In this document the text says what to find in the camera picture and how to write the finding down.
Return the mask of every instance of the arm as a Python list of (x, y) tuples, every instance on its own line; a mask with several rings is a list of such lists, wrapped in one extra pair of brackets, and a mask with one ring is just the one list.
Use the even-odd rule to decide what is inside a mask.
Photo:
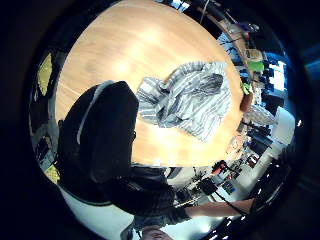
[[(249, 199), (233, 202), (232, 205), (246, 213), (250, 213), (252, 202), (253, 199)], [(228, 217), (240, 215), (225, 202), (209, 202), (200, 206), (186, 207), (185, 211), (191, 218), (197, 216)]]

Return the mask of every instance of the wooden table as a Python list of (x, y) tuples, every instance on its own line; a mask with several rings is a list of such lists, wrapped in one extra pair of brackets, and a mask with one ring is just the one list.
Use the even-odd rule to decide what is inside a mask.
[(232, 158), (226, 149), (242, 119), (240, 76), (219, 43), (197, 22), (150, 0), (122, 1), (103, 12), (82, 33), (60, 75), (56, 119), (63, 119), (88, 88), (105, 80), (125, 80), (136, 92), (143, 78), (167, 79), (190, 61), (224, 61), (231, 109), (209, 143), (177, 129), (137, 118), (132, 161), (161, 166), (209, 166)]

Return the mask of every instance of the striped shirt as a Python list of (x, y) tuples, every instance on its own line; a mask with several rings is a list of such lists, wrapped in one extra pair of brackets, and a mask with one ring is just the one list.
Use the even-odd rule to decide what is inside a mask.
[(209, 142), (231, 106), (223, 62), (181, 65), (168, 81), (146, 77), (137, 92), (141, 117)]

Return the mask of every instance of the yellow object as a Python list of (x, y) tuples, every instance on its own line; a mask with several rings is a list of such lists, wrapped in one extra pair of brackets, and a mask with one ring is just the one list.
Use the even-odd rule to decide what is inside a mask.
[(43, 96), (47, 94), (50, 76), (52, 73), (51, 53), (44, 59), (38, 71), (38, 85)]
[(58, 183), (58, 180), (60, 179), (57, 169), (54, 165), (51, 165), (46, 171), (45, 175), (47, 178), (51, 180), (54, 184)]

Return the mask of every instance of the green object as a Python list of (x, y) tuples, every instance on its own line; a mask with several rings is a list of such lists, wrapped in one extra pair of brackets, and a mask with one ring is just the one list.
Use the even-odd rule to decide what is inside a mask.
[(249, 94), (250, 85), (249, 85), (248, 83), (243, 83), (243, 82), (241, 82), (241, 83), (240, 83), (240, 87), (241, 87), (241, 89), (242, 89), (242, 91), (243, 91), (243, 93), (244, 93), (245, 95), (248, 95), (248, 94)]
[(38, 85), (43, 96), (47, 94), (50, 76), (52, 73), (51, 53), (43, 60), (38, 71)]
[(255, 72), (261, 72), (264, 70), (264, 65), (263, 62), (253, 62), (253, 61), (248, 61), (248, 68), (251, 71), (255, 71)]

